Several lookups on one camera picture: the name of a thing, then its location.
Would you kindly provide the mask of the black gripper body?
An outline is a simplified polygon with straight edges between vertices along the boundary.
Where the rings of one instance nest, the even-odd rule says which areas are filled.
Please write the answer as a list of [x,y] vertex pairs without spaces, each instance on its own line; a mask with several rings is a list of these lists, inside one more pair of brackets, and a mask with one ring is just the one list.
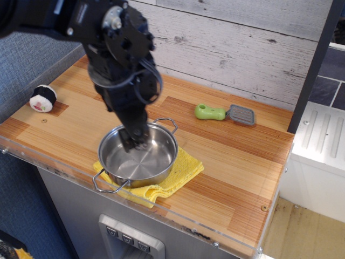
[[163,80],[152,58],[144,58],[134,70],[114,67],[118,79],[111,80],[93,69],[93,83],[107,109],[114,112],[132,140],[147,140],[146,106],[155,102]]

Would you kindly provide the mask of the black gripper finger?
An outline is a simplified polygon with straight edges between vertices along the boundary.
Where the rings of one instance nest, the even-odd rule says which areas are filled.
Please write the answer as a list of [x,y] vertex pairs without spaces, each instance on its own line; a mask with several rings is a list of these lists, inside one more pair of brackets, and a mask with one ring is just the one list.
[[136,150],[145,150],[148,147],[149,141],[149,130],[140,130],[136,129],[134,131],[135,139],[134,139],[134,148]]
[[119,130],[119,136],[126,153],[129,153],[133,148],[135,148],[135,142],[126,129]]

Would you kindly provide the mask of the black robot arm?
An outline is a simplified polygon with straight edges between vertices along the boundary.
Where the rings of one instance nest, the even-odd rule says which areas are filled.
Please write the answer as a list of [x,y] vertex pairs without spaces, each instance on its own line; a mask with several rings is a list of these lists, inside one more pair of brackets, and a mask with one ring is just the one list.
[[127,1],[1,1],[1,36],[12,32],[81,43],[95,90],[123,124],[125,149],[146,148],[146,106],[159,97],[163,83],[142,13]]

